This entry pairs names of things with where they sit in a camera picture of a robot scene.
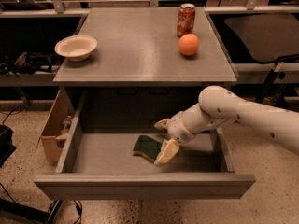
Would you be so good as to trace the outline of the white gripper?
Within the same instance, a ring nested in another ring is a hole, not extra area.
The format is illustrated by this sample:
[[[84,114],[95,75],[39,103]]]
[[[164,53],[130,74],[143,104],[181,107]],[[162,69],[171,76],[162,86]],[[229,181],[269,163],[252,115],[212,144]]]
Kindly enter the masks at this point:
[[[154,162],[156,166],[167,164],[178,153],[180,143],[188,143],[195,137],[185,126],[182,111],[178,112],[171,119],[167,118],[157,121],[154,127],[158,130],[167,130],[167,133],[172,138],[163,141],[161,151]]]

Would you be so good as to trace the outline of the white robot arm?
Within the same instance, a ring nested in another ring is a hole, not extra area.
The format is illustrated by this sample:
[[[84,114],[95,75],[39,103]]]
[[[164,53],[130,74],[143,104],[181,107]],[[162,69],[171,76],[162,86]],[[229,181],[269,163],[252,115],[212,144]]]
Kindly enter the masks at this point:
[[[250,126],[290,152],[299,154],[299,113],[247,101],[223,87],[209,86],[200,92],[197,104],[155,123],[157,129],[167,130],[168,137],[154,164],[168,163],[180,146],[197,134],[232,121]]]

